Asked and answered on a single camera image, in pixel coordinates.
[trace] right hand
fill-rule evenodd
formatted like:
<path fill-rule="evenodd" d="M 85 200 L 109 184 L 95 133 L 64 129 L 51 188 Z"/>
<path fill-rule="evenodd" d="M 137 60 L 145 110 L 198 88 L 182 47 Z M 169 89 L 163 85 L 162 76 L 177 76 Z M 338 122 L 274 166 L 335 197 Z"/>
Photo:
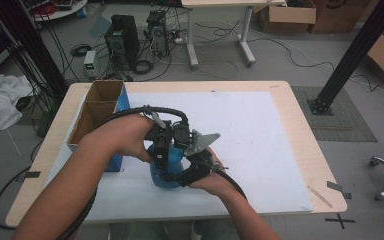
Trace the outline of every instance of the right hand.
<path fill-rule="evenodd" d="M 223 167 L 222 162 L 218 159 L 213 150 L 211 148 L 207 148 L 207 150 L 210 151 L 210 153 L 213 155 L 213 158 L 216 163 Z M 232 190 L 236 191 L 236 189 L 233 187 L 232 184 L 229 183 L 229 181 L 214 172 L 208 174 L 206 177 L 198 181 L 191 183 L 189 187 L 203 189 L 208 193 L 218 197 L 222 197 L 223 195 L 231 192 Z"/>

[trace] desk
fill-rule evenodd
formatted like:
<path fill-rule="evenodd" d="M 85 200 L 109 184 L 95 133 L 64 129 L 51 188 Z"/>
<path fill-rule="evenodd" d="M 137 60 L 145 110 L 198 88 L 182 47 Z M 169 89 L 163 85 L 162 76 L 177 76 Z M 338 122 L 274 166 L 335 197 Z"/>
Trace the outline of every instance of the desk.
<path fill-rule="evenodd" d="M 126 83 L 129 93 L 149 92 L 204 92 L 263 91 L 269 92 L 297 161 L 313 205 L 312 213 L 343 212 L 347 205 L 342 194 L 327 187 L 327 181 L 336 182 L 327 162 L 311 132 L 310 127 L 286 82 L 282 81 L 219 81 L 219 82 L 148 82 Z M 16 226 L 42 191 L 49 172 L 60 151 L 67 130 L 75 116 L 82 97 L 90 84 L 74 84 L 46 136 L 30 171 L 40 171 L 39 178 L 26 179 L 18 193 L 6 222 Z"/>
<path fill-rule="evenodd" d="M 243 20 L 242 34 L 238 35 L 239 45 L 241 46 L 248 60 L 248 65 L 255 63 L 255 57 L 252 54 L 246 42 L 248 35 L 249 22 L 252 15 L 253 6 L 261 5 L 278 5 L 284 3 L 284 0 L 182 0 L 182 5 L 188 8 L 188 37 L 186 39 L 186 47 L 188 49 L 191 68 L 198 67 L 198 58 L 196 57 L 195 48 L 193 46 L 193 9 L 198 7 L 235 7 L 246 6 L 245 16 Z"/>

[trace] black post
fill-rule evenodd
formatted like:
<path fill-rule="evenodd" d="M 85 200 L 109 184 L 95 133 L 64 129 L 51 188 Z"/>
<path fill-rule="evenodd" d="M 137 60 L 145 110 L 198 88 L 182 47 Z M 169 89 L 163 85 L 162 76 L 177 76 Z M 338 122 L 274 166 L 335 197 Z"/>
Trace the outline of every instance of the black post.
<path fill-rule="evenodd" d="M 384 0 L 379 1 L 360 32 L 351 43 L 338 67 L 316 99 L 308 100 L 313 115 L 323 115 L 351 77 L 363 57 L 384 31 Z"/>

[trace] human arm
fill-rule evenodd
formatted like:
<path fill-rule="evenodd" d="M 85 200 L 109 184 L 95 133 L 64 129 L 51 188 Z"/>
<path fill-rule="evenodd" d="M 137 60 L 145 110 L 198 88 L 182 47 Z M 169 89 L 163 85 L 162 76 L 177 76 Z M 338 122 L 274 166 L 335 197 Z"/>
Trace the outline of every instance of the human arm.
<path fill-rule="evenodd" d="M 216 162 L 220 165 L 214 152 Z M 248 201 L 226 179 L 216 173 L 210 173 L 207 177 L 198 180 L 189 187 L 201 188 L 208 193 L 220 198 L 226 206 L 240 239 L 280 239 L 271 227 L 255 212 Z"/>
<path fill-rule="evenodd" d="M 116 153 L 151 161 L 143 140 L 154 122 L 141 115 L 112 120 L 83 137 L 21 220 L 13 239 L 56 239 L 77 219 Z"/>

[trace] white table leg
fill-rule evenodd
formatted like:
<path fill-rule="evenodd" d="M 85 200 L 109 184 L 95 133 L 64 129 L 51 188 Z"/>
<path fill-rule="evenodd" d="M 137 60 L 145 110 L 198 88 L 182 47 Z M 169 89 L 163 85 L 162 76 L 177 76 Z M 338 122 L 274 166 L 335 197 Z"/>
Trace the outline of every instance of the white table leg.
<path fill-rule="evenodd" d="M 242 34 L 238 35 L 239 38 L 239 45 L 241 46 L 242 50 L 245 53 L 246 58 L 248 59 L 248 65 L 255 63 L 255 57 L 251 52 L 251 49 L 249 49 L 248 43 L 246 42 L 246 37 L 248 35 L 248 29 L 249 29 L 249 22 L 251 21 L 251 15 L 252 15 L 252 7 L 247 7 L 245 10 L 245 17 L 244 17 L 244 26 L 242 28 Z"/>
<path fill-rule="evenodd" d="M 195 69 L 198 67 L 198 58 L 196 57 L 195 47 L 193 46 L 192 29 L 193 29 L 192 8 L 190 8 L 188 10 L 188 37 L 186 38 L 186 47 L 188 49 L 189 60 L 191 62 L 191 69 Z"/>

